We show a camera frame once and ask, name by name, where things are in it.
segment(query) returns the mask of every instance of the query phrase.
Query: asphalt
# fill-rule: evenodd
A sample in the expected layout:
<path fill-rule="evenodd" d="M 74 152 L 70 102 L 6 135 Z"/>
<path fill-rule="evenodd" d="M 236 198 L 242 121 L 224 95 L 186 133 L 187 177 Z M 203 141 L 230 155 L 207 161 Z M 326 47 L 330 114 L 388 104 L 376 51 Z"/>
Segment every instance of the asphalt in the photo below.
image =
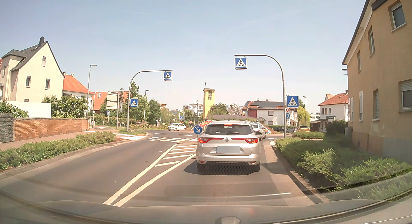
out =
<path fill-rule="evenodd" d="M 0 192 L 26 203 L 79 200 L 122 207 L 286 206 L 284 198 L 293 196 L 285 189 L 278 189 L 265 155 L 259 172 L 228 165 L 209 167 L 200 173 L 193 155 L 195 146 L 178 143 L 181 139 L 196 138 L 195 134 L 190 131 L 149 133 L 141 140 L 96 148 L 82 156 L 73 155 L 1 178 Z M 278 137 L 268 135 L 266 143 L 273 140 L 269 138 Z"/>

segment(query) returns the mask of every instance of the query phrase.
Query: yellow tower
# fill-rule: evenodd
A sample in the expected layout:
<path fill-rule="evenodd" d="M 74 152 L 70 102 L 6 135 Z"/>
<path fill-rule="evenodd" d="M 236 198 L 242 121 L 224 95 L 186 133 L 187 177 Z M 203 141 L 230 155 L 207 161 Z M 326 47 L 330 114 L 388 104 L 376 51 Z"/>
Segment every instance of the yellow tower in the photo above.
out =
<path fill-rule="evenodd" d="M 203 114 L 205 118 L 213 104 L 215 104 L 215 90 L 210 88 L 203 89 Z"/>

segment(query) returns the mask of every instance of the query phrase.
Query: car tail light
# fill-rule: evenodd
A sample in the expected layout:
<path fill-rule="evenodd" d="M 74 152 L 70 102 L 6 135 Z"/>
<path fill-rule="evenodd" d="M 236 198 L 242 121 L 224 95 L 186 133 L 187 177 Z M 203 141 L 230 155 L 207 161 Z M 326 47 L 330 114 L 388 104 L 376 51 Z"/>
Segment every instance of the car tail light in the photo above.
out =
<path fill-rule="evenodd" d="M 207 143 L 209 140 L 223 140 L 223 138 L 199 138 L 199 143 Z"/>
<path fill-rule="evenodd" d="M 232 138 L 232 140 L 244 140 L 249 144 L 256 144 L 259 142 L 258 138 Z"/>

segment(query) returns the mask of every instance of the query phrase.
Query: orange car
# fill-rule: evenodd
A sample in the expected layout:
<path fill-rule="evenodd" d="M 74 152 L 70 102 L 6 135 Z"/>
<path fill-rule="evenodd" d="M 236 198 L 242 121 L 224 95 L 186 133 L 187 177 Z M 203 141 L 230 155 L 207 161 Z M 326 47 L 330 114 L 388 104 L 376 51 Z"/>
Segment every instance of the orange car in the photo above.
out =
<path fill-rule="evenodd" d="M 308 126 L 299 126 L 298 132 L 310 132 L 310 128 Z"/>

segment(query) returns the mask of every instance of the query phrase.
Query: license plate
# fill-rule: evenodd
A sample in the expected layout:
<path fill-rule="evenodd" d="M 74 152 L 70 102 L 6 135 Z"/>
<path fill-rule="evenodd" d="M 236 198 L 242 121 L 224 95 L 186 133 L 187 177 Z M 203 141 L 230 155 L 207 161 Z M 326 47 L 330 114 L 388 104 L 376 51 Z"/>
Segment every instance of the license plate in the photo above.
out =
<path fill-rule="evenodd" d="M 216 153 L 240 153 L 240 146 L 216 146 Z"/>

